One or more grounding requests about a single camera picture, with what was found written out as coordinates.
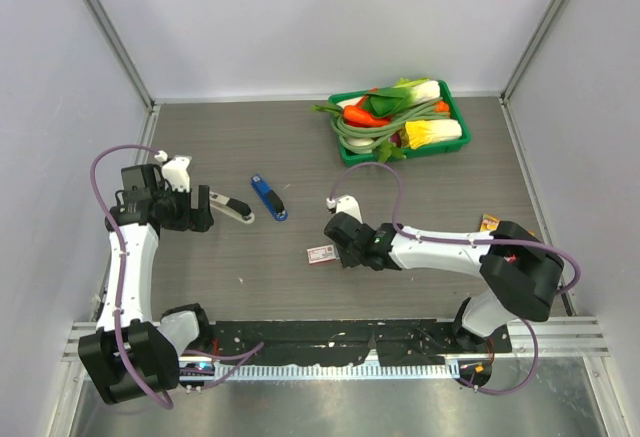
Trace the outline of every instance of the gray tabletop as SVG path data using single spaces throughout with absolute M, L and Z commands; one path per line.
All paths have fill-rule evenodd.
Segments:
M 483 213 L 538 232 L 496 98 L 457 99 L 473 139 L 460 152 L 395 162 L 406 186 L 402 223 L 434 231 L 478 229 Z M 331 186 L 346 170 L 327 117 L 311 102 L 164 105 L 154 146 L 193 156 L 192 184 L 247 202 L 243 225 L 214 211 L 206 234 L 165 231 L 153 269 L 152 305 L 200 303 L 215 319 L 453 317 L 480 279 L 438 270 L 374 272 L 309 265 L 306 249 L 330 243 L 322 230 Z M 289 218 L 276 222 L 250 186 L 260 173 Z M 372 227 L 389 221 L 395 182 L 381 169 L 356 171 L 342 189 Z M 559 299 L 555 315 L 562 315 Z

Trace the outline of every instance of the floor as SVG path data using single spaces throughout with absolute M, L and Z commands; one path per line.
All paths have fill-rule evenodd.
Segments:
M 483 213 L 539 233 L 496 98 L 457 99 L 472 142 L 460 152 L 396 162 L 406 186 L 401 222 L 422 229 L 477 230 Z M 455 315 L 486 284 L 437 270 L 343 270 L 310 266 L 306 249 L 330 243 L 322 230 L 325 198 L 346 170 L 327 117 L 312 102 L 164 105 L 153 145 L 191 155 L 192 185 L 247 202 L 256 221 L 243 225 L 214 211 L 206 234 L 165 231 L 155 257 L 154 317 L 198 302 L 212 320 L 442 317 Z M 260 173 L 289 218 L 276 222 L 249 184 Z M 362 169 L 342 189 L 364 220 L 389 221 L 396 198 L 390 175 Z M 560 300 L 554 315 L 565 315 Z
M 491 387 L 512 387 L 530 365 L 529 359 L 496 361 Z M 543 358 L 536 378 L 507 397 L 475 394 L 453 380 L 231 383 L 172 396 L 170 412 L 148 399 L 107 408 L 87 382 L 71 435 L 606 435 L 581 358 Z

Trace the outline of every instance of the white panel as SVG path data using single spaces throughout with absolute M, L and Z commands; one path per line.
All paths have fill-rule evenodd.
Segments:
M 501 91 L 549 0 L 102 0 L 157 98 Z
M 31 437 L 44 435 L 71 323 L 104 277 L 89 165 L 138 138 L 144 109 L 82 0 L 0 0 L 0 22 L 0 433 Z M 131 159 L 100 169 L 108 196 Z
M 512 104 L 558 245 L 640 408 L 640 0 L 570 0 Z

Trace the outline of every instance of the green basket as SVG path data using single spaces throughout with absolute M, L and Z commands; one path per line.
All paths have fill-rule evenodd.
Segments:
M 440 84 L 440 95 L 442 96 L 442 100 L 444 100 L 447 104 L 449 104 L 451 110 L 451 118 L 457 120 L 460 123 L 460 127 L 462 128 L 462 136 L 458 140 L 450 140 L 449 142 L 438 142 L 437 144 L 427 144 L 419 149 L 411 150 L 411 149 L 402 149 L 402 152 L 407 157 L 407 159 L 413 159 L 415 157 L 424 157 L 425 155 L 434 155 L 434 154 L 444 154 L 446 152 L 456 152 L 462 148 L 462 146 L 467 145 L 471 142 L 471 133 L 467 128 L 467 124 L 465 124 L 462 115 L 460 114 L 460 110 L 456 105 L 455 100 L 451 97 L 451 92 L 449 91 L 449 87 L 446 82 L 439 80 L 438 84 Z M 367 92 L 366 90 L 361 90 L 360 92 L 349 92 L 347 94 L 335 94 L 329 97 L 329 102 L 332 104 L 337 104 L 338 102 L 342 102 L 343 100 L 353 99 L 354 97 L 360 97 Z M 350 150 L 344 148 L 344 146 L 338 141 L 338 145 L 340 146 L 340 155 L 342 156 L 342 160 L 347 164 L 348 167 L 352 165 L 360 164 L 362 162 L 372 162 L 376 160 L 376 156 L 373 153 L 369 154 L 354 154 Z M 400 160 L 394 157 L 391 157 L 389 161 L 392 160 Z

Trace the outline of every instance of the purple hose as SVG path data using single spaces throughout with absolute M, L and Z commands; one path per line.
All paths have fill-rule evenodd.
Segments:
M 338 190 L 338 187 L 351 172 L 353 172 L 356 169 L 360 169 L 362 167 L 368 167 L 368 166 L 380 167 L 384 170 L 387 170 L 391 172 L 391 174 L 396 179 L 396 183 L 398 184 L 398 197 L 396 198 L 396 203 L 393 206 L 393 213 L 391 214 L 391 224 L 393 225 L 393 228 L 398 234 L 404 237 L 407 237 L 408 239 L 421 240 L 425 242 L 433 242 L 436 244 L 520 245 L 523 247 L 532 247 L 534 249 L 544 250 L 545 252 L 551 252 L 559 255 L 564 260 L 569 262 L 569 264 L 571 264 L 571 266 L 573 267 L 573 272 L 574 272 L 573 279 L 571 280 L 571 282 L 569 282 L 569 284 L 558 289 L 558 291 L 556 292 L 556 295 L 562 295 L 568 292 L 569 290 L 573 289 L 576 286 L 576 284 L 580 281 L 580 276 L 582 275 L 582 271 L 580 269 L 580 265 L 578 264 L 578 262 L 567 252 L 560 249 L 556 249 L 551 245 L 543 244 L 540 242 L 531 242 L 528 240 L 509 240 L 509 239 L 481 239 L 481 240 L 476 240 L 472 243 L 469 240 L 465 240 L 465 239 L 438 238 L 438 237 L 428 237 L 424 235 L 421 235 L 418 237 L 414 234 L 411 234 L 401 229 L 400 226 L 398 225 L 398 212 L 400 211 L 400 205 L 402 204 L 402 199 L 404 198 L 404 185 L 402 185 L 402 180 L 400 179 L 400 176 L 398 175 L 398 173 L 395 170 L 393 170 L 391 167 L 385 164 L 381 164 L 378 162 L 363 162 L 362 164 L 354 165 L 349 170 L 347 170 L 344 174 L 342 174 L 342 176 L 333 185 L 333 188 L 331 189 L 331 194 L 329 195 L 329 199 L 331 200 L 335 199 L 335 195 L 336 195 L 336 191 Z M 512 389 L 493 390 L 493 389 L 478 388 L 478 392 L 481 392 L 483 394 L 489 394 L 489 395 L 511 394 L 513 392 L 516 392 L 522 389 L 525 385 L 527 385 L 531 381 L 531 379 L 535 375 L 536 368 L 538 367 L 538 339 L 536 338 L 536 334 L 533 330 L 533 327 L 531 327 L 531 324 L 529 324 L 529 322 L 525 320 L 523 320 L 522 323 L 527 327 L 527 329 L 529 329 L 529 332 L 531 333 L 531 338 L 533 339 L 533 363 L 531 364 L 531 370 L 529 371 L 529 374 L 520 384 L 516 385 Z M 474 388 L 474 385 L 471 382 L 466 381 L 464 379 L 460 379 L 460 381 L 467 387 Z
M 93 193 L 96 197 L 96 200 L 98 201 L 98 205 L 100 205 L 100 209 L 102 209 L 102 213 L 107 218 L 107 221 L 109 222 L 109 224 L 111 224 L 113 231 L 116 233 L 116 236 L 118 237 L 118 243 L 120 244 L 120 268 L 118 270 L 118 285 L 116 288 L 116 300 L 115 300 L 116 310 L 114 310 L 113 312 L 113 318 L 115 323 L 116 346 L 118 347 L 118 352 L 120 353 L 120 357 L 122 359 L 122 363 L 125 369 L 127 369 L 127 372 L 129 373 L 129 375 L 131 375 L 131 378 L 138 385 L 138 387 L 140 387 L 140 389 L 142 389 L 142 391 L 145 394 L 151 397 L 151 399 L 154 400 L 163 409 L 170 410 L 170 409 L 173 409 L 173 401 L 171 400 L 171 397 L 165 390 L 162 391 L 164 398 L 160 397 L 151 387 L 149 387 L 149 385 L 144 381 L 144 378 L 142 378 L 140 374 L 138 374 L 135 367 L 133 366 L 133 363 L 131 362 L 131 359 L 129 358 L 127 350 L 124 347 L 124 338 L 122 336 L 122 323 L 120 322 L 120 315 L 122 314 L 122 310 L 120 306 L 122 305 L 122 294 L 124 292 L 124 275 L 125 275 L 125 270 L 127 268 L 127 246 L 125 244 L 124 236 L 122 235 L 122 231 L 120 230 L 118 223 L 115 221 L 115 219 L 109 212 L 109 208 L 107 207 L 107 204 L 104 202 L 104 199 L 100 194 L 100 190 L 98 189 L 98 183 L 96 181 L 96 167 L 98 163 L 103 159 L 103 157 L 113 152 L 116 152 L 118 150 L 124 150 L 124 149 L 141 149 L 141 150 L 146 150 L 147 152 L 151 152 L 152 154 L 158 153 L 158 150 L 153 149 L 151 147 L 147 147 L 146 145 L 139 145 L 139 144 L 117 145 L 115 147 L 111 147 L 110 149 L 107 149 L 101 152 L 93 160 L 93 162 L 91 163 L 91 169 L 89 170 L 89 179 L 91 180 L 91 188 L 93 189 Z M 211 387 L 215 387 L 216 385 L 219 385 L 225 380 L 227 380 L 233 372 L 235 372 L 241 365 L 247 362 L 247 360 L 249 360 L 249 358 L 251 358 L 251 356 L 254 355 L 256 352 L 258 352 L 263 346 L 264 346 L 264 343 L 261 342 L 253 350 L 250 350 L 249 352 L 246 352 L 241 355 L 226 356 L 226 357 L 206 354 L 204 352 L 198 352 L 196 355 L 203 355 L 205 357 L 211 357 L 213 359 L 218 359 L 218 360 L 242 359 L 240 362 L 238 362 L 238 364 L 233 369 L 231 369 L 228 372 L 227 375 L 223 376 L 221 379 L 218 379 L 217 381 L 213 382 L 212 384 L 204 388 L 208 389 Z
M 564 260 L 571 264 L 573 267 L 573 279 L 567 285 L 561 287 L 556 292 L 556 295 L 562 295 L 569 292 L 573 289 L 576 284 L 580 281 L 580 277 L 582 275 L 582 270 L 580 269 L 580 265 L 570 254 L 565 252 L 564 250 L 557 249 L 551 245 L 543 244 L 541 242 L 532 242 L 529 240 L 509 240 L 509 239 L 480 239 L 473 242 L 473 244 L 466 239 L 448 239 L 448 238 L 440 238 L 440 237 L 428 237 L 425 235 L 421 235 L 420 237 L 410 234 L 409 232 L 402 230 L 398 225 L 398 212 L 400 211 L 400 205 L 402 204 L 402 199 L 404 198 L 404 185 L 402 185 L 402 181 L 400 180 L 400 176 L 398 173 L 393 170 L 391 167 L 385 164 L 380 164 L 378 162 L 363 162 L 362 164 L 354 165 L 349 170 L 347 170 L 342 177 L 338 179 L 338 181 L 333 184 L 333 188 L 331 189 L 331 194 L 329 198 L 331 200 L 335 199 L 336 191 L 338 190 L 338 186 L 345 180 L 345 178 L 354 170 L 360 169 L 362 167 L 374 166 L 381 167 L 389 172 L 395 177 L 396 183 L 398 184 L 398 197 L 396 198 L 396 203 L 393 206 L 393 213 L 391 214 L 391 224 L 395 231 L 408 239 L 421 240 L 424 242 L 433 242 L 435 244 L 455 244 L 455 245 L 520 245 L 522 247 L 531 247 L 534 249 L 544 250 L 545 252 L 551 252 L 559 255 Z

